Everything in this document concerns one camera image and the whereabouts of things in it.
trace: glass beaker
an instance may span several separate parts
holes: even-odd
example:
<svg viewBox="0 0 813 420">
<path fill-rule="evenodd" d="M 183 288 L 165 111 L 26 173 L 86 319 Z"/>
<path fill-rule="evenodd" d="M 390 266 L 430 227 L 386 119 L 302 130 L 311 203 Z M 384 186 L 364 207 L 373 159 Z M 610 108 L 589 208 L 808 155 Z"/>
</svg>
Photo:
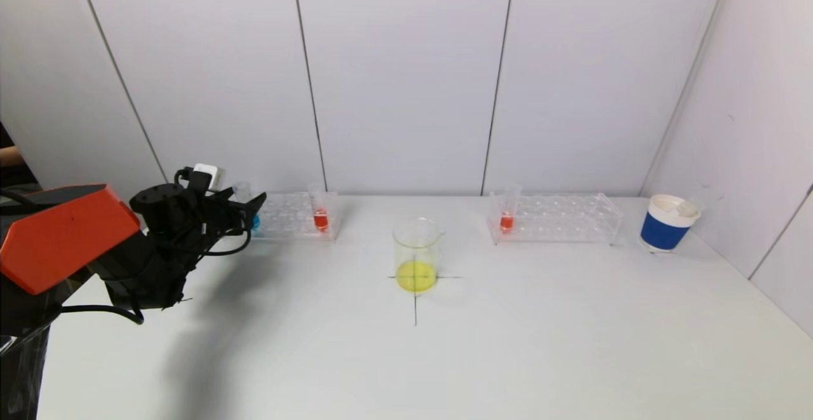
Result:
<svg viewBox="0 0 813 420">
<path fill-rule="evenodd" d="M 393 229 L 395 280 L 407 292 L 426 292 L 438 280 L 443 232 L 427 218 L 404 220 Z"/>
</svg>

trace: test tube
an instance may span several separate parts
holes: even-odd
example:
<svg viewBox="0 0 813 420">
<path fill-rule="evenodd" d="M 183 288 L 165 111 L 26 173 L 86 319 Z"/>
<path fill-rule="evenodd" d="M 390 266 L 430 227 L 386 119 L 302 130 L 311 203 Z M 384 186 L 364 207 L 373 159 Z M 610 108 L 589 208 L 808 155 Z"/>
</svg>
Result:
<svg viewBox="0 0 813 420">
<path fill-rule="evenodd" d="M 522 193 L 521 185 L 511 183 L 506 186 L 505 204 L 502 208 L 502 217 L 500 217 L 500 231 L 503 234 L 508 234 L 514 229 L 514 215 L 516 215 L 516 207 L 520 202 L 520 193 Z"/>
<path fill-rule="evenodd" d="M 313 209 L 313 224 L 319 232 L 325 233 L 328 231 L 328 194 L 325 192 L 325 186 L 322 183 L 311 183 L 307 186 L 307 194 L 311 199 L 311 208 Z"/>
</svg>

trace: black cross mark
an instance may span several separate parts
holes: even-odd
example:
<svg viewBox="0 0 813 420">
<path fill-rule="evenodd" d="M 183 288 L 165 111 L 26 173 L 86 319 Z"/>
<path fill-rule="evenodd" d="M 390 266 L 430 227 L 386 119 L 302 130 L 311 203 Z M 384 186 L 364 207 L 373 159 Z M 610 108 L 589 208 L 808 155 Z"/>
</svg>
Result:
<svg viewBox="0 0 813 420">
<path fill-rule="evenodd" d="M 398 275 L 390 275 L 387 278 L 411 278 L 413 281 L 413 285 L 418 284 L 419 278 L 432 278 L 430 275 L 417 275 L 415 274 L 415 270 L 412 270 L 412 275 L 409 276 L 398 276 Z M 462 278 L 459 275 L 436 275 L 435 278 Z M 415 327 L 418 326 L 418 292 L 412 292 L 412 307 L 415 311 Z"/>
</svg>

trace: red liquid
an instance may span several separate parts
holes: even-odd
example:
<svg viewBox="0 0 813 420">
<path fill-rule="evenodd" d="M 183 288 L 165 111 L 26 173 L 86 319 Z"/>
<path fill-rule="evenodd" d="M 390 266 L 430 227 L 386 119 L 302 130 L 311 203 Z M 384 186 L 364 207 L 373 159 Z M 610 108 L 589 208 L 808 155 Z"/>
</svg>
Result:
<svg viewBox="0 0 813 420">
<path fill-rule="evenodd" d="M 500 218 L 500 230 L 502 230 L 503 234 L 508 234 L 512 229 L 514 229 L 514 215 L 503 212 L 502 218 Z"/>
<path fill-rule="evenodd" d="M 328 212 L 325 209 L 317 209 L 316 213 L 313 214 L 313 224 L 316 225 L 316 229 L 319 229 L 320 232 L 327 231 Z"/>
</svg>

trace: robotic arm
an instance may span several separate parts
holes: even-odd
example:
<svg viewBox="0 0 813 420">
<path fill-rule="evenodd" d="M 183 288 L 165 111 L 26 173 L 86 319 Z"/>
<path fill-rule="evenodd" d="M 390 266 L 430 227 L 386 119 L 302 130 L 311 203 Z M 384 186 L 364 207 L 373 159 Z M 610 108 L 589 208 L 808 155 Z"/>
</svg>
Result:
<svg viewBox="0 0 813 420">
<path fill-rule="evenodd" d="M 231 188 L 209 194 L 212 178 L 183 168 L 174 183 L 136 194 L 132 210 L 106 185 L 4 193 L 15 202 L 0 205 L 0 334 L 24 344 L 24 337 L 66 312 L 114 312 L 140 324 L 141 309 L 181 301 L 186 275 L 203 256 L 230 255 L 248 245 L 253 218 L 266 199 L 261 194 L 248 203 L 230 201 Z M 144 218 L 147 234 L 133 212 Z M 240 247 L 211 252 L 221 237 L 241 234 L 246 241 Z M 94 273 L 113 306 L 63 306 L 71 281 L 84 282 Z"/>
</svg>

